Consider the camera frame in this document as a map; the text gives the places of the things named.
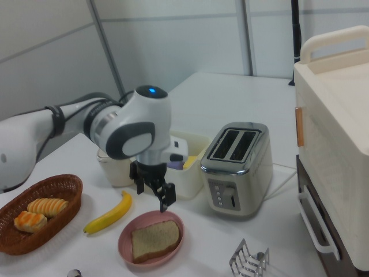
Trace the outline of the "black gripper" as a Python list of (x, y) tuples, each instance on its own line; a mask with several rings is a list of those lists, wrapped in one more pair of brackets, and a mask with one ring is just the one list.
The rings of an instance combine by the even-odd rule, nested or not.
[(176, 188), (173, 183), (165, 182), (167, 165), (160, 163), (157, 165), (145, 165), (138, 161), (130, 163), (129, 178), (136, 184), (137, 194), (145, 191), (145, 185), (153, 188), (155, 196), (160, 202), (160, 212), (176, 202)]

